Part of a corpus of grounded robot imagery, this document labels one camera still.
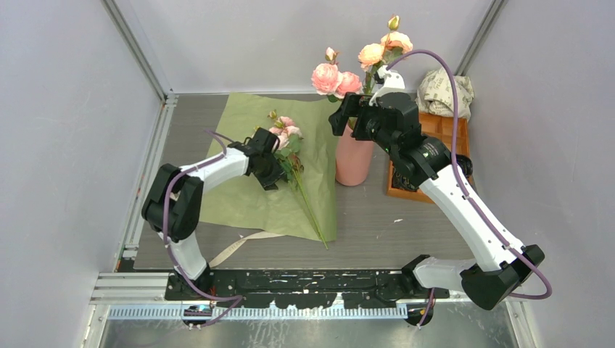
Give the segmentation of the pink flower stem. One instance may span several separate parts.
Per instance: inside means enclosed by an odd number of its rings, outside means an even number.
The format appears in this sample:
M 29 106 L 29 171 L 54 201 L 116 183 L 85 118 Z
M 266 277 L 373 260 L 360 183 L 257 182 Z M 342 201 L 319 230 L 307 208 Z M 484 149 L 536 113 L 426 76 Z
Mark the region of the pink flower stem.
M 362 81 L 358 75 L 339 69 L 338 53 L 338 51 L 328 47 L 325 51 L 326 61 L 314 68 L 310 78 L 315 92 L 325 96 L 330 102 L 341 101 L 346 94 L 358 94 L 363 89 Z
M 279 115 L 276 110 L 268 113 L 268 119 L 273 122 L 273 126 L 268 131 L 277 136 L 273 155 L 284 170 L 287 185 L 292 190 L 299 206 L 310 221 L 316 236 L 323 243 L 325 249 L 328 250 L 328 243 L 325 240 L 322 228 L 318 218 L 315 216 L 303 185 L 302 174 L 305 167 L 300 159 L 300 151 L 304 140 L 302 131 L 293 119 Z

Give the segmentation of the pink cylindrical vase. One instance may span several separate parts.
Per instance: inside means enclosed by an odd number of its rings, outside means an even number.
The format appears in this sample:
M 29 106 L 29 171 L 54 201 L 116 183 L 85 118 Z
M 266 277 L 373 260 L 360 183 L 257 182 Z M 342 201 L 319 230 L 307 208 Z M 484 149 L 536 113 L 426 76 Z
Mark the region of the pink cylindrical vase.
M 351 135 L 352 129 L 346 125 L 336 150 L 336 180 L 344 186 L 362 184 L 373 158 L 374 142 L 357 141 Z

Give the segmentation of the peach paper bouquet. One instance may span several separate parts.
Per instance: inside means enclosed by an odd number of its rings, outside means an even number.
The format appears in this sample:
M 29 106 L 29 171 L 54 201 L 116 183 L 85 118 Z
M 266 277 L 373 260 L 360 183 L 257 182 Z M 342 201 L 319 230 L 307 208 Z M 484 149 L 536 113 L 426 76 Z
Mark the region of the peach paper bouquet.
M 251 136 L 257 127 L 270 128 L 273 122 L 267 115 L 273 110 L 296 122 L 304 137 L 299 158 L 310 207 L 305 207 L 303 195 L 283 181 L 277 182 L 276 190 L 265 191 L 254 176 L 242 175 L 204 192 L 200 220 L 314 241 L 336 240 L 338 139 L 331 133 L 328 118 L 338 106 L 327 99 L 308 102 L 231 94 L 216 131 L 235 141 Z

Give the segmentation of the beige ribbon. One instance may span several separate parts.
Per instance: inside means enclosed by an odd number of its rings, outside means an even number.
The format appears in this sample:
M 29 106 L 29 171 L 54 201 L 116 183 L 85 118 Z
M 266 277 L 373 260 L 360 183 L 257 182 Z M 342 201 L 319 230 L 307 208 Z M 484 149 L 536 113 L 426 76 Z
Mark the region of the beige ribbon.
M 232 254 L 234 254 L 240 247 L 242 247 L 247 241 L 258 240 L 258 239 L 272 239 L 282 237 L 281 234 L 270 233 L 267 231 L 260 231 L 249 236 L 243 236 L 238 241 L 227 246 L 222 252 L 212 258 L 208 265 L 211 268 L 217 268 L 221 263 L 226 261 Z

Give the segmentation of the peach flower stem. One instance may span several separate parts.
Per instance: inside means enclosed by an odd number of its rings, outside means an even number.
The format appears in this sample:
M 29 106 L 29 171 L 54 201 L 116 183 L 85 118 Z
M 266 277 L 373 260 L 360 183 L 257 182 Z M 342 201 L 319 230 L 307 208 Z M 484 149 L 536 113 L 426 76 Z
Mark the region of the peach flower stem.
M 364 46 L 358 55 L 361 69 L 365 73 L 363 80 L 363 93 L 372 94 L 376 85 L 377 70 L 393 62 L 402 54 L 413 50 L 413 43 L 408 35 L 399 31 L 400 16 L 392 15 L 387 22 L 388 32 L 380 42 Z

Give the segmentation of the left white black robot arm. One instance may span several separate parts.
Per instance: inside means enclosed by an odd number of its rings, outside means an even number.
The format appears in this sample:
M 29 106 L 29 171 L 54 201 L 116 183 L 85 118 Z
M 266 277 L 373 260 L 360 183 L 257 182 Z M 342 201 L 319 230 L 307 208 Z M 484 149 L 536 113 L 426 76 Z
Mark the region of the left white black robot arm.
M 210 298 L 213 279 L 210 264 L 198 246 L 195 230 L 199 224 L 202 197 L 232 178 L 254 176 L 260 186 L 277 188 L 284 170 L 275 153 L 279 137 L 259 128 L 244 141 L 212 133 L 220 153 L 191 165 L 162 165 L 141 208 L 142 218 L 162 239 L 183 290 L 194 299 Z

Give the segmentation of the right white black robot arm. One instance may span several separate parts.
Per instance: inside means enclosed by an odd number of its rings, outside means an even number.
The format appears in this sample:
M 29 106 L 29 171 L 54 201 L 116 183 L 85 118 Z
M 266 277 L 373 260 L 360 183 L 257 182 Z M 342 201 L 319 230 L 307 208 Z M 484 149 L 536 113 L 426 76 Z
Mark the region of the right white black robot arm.
M 369 95 L 348 93 L 329 117 L 332 133 L 372 141 L 388 155 L 396 171 L 427 195 L 469 246 L 471 260 L 438 260 L 421 255 L 407 264 L 403 290 L 414 298 L 430 288 L 464 292 L 478 307 L 491 310 L 523 284 L 545 259 L 537 245 L 524 245 L 497 221 L 476 195 L 453 153 L 436 137 L 423 133 L 418 107 L 404 92 L 370 102 Z

